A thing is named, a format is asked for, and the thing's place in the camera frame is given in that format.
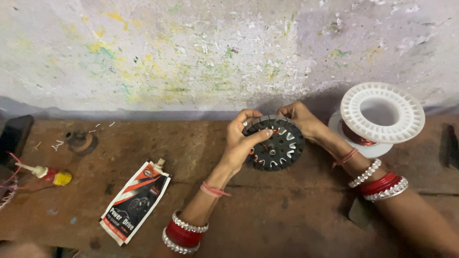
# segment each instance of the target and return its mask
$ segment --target woman's left hand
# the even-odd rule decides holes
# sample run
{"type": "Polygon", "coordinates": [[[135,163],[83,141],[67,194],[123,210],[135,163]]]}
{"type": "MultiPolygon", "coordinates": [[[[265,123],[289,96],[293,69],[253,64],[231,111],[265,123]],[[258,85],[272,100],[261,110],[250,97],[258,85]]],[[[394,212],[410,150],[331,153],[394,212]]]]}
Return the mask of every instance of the woman's left hand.
{"type": "Polygon", "coordinates": [[[267,140],[273,134],[271,129],[264,129],[247,137],[242,134],[244,122],[250,122],[261,116],[263,115],[258,110],[243,109],[228,125],[226,147],[218,166],[226,168],[230,172],[230,177],[242,168],[250,150],[257,143],[267,140]]]}

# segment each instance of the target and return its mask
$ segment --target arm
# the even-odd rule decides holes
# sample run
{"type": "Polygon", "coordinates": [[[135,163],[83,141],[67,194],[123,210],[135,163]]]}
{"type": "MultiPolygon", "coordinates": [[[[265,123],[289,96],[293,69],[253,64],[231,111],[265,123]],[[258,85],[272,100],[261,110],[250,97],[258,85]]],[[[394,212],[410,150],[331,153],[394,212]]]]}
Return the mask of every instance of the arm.
{"type": "MultiPolygon", "coordinates": [[[[228,181],[242,168],[242,164],[253,146],[267,140],[273,134],[273,131],[270,129],[261,130],[248,137],[242,134],[244,121],[251,121],[261,116],[262,114],[257,110],[244,109],[228,125],[226,147],[223,156],[206,179],[206,183],[210,187],[223,190],[228,181]]],[[[218,198],[212,197],[199,190],[191,202],[185,207],[179,219],[190,225],[204,226],[215,204],[217,204],[217,201],[218,198]]],[[[150,257],[180,256],[182,255],[172,251],[164,243],[160,243],[155,249],[155,253],[151,254],[150,257]]]]}
{"type": "MultiPolygon", "coordinates": [[[[303,135],[326,149],[335,159],[346,156],[353,148],[339,135],[320,122],[302,103],[295,102],[278,110],[279,115],[291,117],[303,135]]],[[[371,161],[356,153],[343,164],[353,178],[360,176],[371,161]]],[[[377,169],[364,183],[378,180],[387,174],[377,169]]],[[[414,191],[407,189],[392,198],[375,202],[378,211],[414,244],[444,256],[459,256],[459,236],[448,222],[414,191]]]]}

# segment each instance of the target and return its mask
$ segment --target white plastic spool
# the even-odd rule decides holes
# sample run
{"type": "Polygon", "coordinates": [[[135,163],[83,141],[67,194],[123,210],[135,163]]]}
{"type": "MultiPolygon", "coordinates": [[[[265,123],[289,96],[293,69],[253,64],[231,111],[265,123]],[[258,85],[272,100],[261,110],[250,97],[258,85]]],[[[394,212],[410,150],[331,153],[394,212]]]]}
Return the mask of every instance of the white plastic spool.
{"type": "Polygon", "coordinates": [[[365,157],[375,158],[393,144],[415,137],[424,123],[424,110],[411,94],[391,84],[368,82],[346,92],[340,111],[331,116],[328,127],[365,157]],[[350,141],[343,134],[341,119],[354,133],[377,144],[361,146],[350,141]]]}

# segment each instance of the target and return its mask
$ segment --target copper coil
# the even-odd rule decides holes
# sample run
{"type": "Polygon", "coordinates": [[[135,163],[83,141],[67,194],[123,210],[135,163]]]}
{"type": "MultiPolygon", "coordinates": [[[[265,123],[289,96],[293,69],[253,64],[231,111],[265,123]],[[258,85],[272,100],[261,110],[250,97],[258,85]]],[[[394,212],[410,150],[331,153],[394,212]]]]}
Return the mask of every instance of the copper coil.
{"type": "Polygon", "coordinates": [[[341,127],[343,129],[344,135],[349,138],[353,143],[362,145],[362,146],[372,146],[377,144],[377,142],[367,140],[363,138],[362,136],[354,133],[348,126],[347,124],[341,119],[340,121],[341,127]]]}

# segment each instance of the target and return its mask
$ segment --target pink wire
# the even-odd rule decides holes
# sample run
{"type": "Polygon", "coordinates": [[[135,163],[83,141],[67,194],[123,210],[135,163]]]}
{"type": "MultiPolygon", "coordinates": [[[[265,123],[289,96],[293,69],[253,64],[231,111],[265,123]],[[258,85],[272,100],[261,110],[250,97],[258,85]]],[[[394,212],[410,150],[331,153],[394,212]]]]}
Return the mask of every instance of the pink wire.
{"type": "MultiPolygon", "coordinates": [[[[21,161],[13,154],[10,152],[10,155],[18,162],[18,163],[21,163],[21,161]]],[[[11,181],[11,179],[13,179],[16,174],[19,172],[19,170],[21,169],[21,167],[18,167],[16,172],[14,172],[14,174],[5,182],[3,182],[3,184],[1,185],[1,188],[4,188],[5,187],[5,184],[8,183],[9,181],[11,181]]]]}

